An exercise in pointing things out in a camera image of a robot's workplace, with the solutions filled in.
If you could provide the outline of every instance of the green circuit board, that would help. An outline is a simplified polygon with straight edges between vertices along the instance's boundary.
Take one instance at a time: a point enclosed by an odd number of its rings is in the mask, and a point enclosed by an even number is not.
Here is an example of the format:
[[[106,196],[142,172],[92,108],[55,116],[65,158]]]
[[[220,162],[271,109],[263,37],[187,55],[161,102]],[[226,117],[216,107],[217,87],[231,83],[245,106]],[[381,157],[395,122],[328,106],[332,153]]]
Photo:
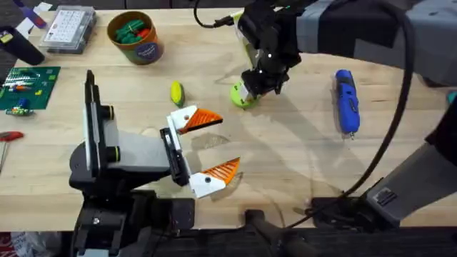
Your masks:
[[[60,67],[12,68],[0,88],[0,110],[15,107],[20,98],[30,100],[29,108],[32,110],[46,109],[59,72]],[[30,89],[11,92],[10,86],[18,81]]]

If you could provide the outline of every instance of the red screwdriver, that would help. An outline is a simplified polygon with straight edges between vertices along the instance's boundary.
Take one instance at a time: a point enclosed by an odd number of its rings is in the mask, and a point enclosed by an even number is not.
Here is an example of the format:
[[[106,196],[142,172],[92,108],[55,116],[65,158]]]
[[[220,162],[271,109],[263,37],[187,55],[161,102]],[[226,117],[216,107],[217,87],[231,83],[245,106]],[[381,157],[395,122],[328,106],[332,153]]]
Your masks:
[[[3,156],[4,156],[5,150],[6,150],[6,143],[8,143],[10,141],[13,141],[13,140],[16,140],[18,138],[21,138],[23,136],[24,135],[19,131],[8,131],[8,132],[1,132],[0,133],[0,142],[1,142],[1,146],[0,146],[0,152],[1,152],[1,155],[0,155],[0,171],[1,171],[1,167],[3,166]]]

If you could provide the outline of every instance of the cylindrical container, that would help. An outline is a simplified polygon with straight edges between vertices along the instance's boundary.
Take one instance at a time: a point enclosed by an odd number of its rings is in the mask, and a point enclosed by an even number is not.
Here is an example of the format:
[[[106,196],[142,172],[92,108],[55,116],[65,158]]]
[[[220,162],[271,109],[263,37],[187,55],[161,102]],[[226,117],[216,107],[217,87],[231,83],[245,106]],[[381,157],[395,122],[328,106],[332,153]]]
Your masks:
[[[0,26],[0,47],[30,65],[44,61],[44,55],[11,26]]]
[[[121,44],[116,41],[116,30],[127,22],[142,20],[150,32],[142,40],[132,44]],[[164,52],[164,45],[159,40],[151,18],[140,11],[127,11],[114,17],[108,24],[108,37],[126,57],[134,64],[150,64],[157,61]]]

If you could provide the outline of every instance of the screwdriver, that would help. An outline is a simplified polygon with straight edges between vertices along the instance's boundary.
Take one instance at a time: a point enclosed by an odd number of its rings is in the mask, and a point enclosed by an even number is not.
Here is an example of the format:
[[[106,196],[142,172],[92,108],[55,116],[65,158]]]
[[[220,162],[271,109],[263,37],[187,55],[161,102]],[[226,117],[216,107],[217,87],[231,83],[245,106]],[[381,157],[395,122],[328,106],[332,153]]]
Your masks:
[[[3,166],[3,157],[4,157],[4,154],[5,154],[5,150],[6,150],[6,143],[8,143],[10,141],[13,141],[13,140],[16,140],[18,138],[21,138],[23,136],[24,135],[21,132],[18,132],[18,131],[8,131],[8,132],[1,132],[0,133],[0,142],[1,142],[1,146],[0,146],[0,152],[1,152],[1,155],[0,155],[0,171],[1,171],[1,167]]]
[[[348,70],[341,69],[336,72],[336,90],[338,92],[338,117],[340,128],[344,134],[349,134],[354,140],[354,134],[360,126],[358,114],[358,99],[356,84]]]

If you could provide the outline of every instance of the blue tool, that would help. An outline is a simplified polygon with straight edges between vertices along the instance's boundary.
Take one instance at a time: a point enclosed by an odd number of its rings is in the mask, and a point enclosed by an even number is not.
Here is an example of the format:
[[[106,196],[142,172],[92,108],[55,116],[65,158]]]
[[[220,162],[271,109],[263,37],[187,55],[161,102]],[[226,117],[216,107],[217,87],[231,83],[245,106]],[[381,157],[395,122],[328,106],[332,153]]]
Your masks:
[[[348,70],[341,69],[337,71],[335,77],[340,128],[343,133],[351,135],[354,140],[354,133],[357,132],[360,126],[356,85],[352,79],[351,72]]]

